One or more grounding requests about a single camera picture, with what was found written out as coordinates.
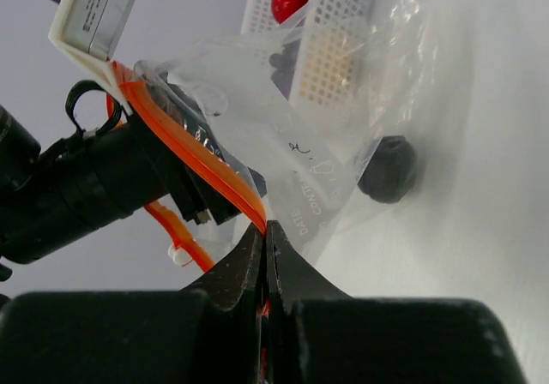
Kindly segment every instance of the ziplock bag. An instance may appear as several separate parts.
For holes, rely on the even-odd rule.
[[[436,56],[430,13],[430,0],[311,0],[296,27],[204,42],[154,72],[263,175],[274,218],[309,254],[329,239],[381,138],[412,116]]]

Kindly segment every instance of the dark object in basket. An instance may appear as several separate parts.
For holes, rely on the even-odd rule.
[[[360,190],[374,201],[396,203],[415,184],[417,156],[401,135],[384,137],[359,180]]]

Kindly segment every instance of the plastic bag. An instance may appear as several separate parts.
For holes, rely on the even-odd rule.
[[[429,82],[430,12],[429,0],[311,0],[296,27],[201,43],[136,72],[166,74],[155,82],[192,97],[224,153],[262,174],[294,248],[318,251]]]

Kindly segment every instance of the clear plastic bag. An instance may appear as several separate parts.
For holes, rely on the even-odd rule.
[[[294,248],[319,251],[430,82],[430,13],[430,0],[311,0],[294,27],[204,42],[153,74],[197,102],[225,154],[262,174]]]

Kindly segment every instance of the black cylinder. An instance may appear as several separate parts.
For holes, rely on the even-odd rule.
[[[0,198],[0,255],[36,261],[166,193],[125,124],[85,140]]]
[[[0,194],[28,181],[39,154],[40,144],[0,105]]]

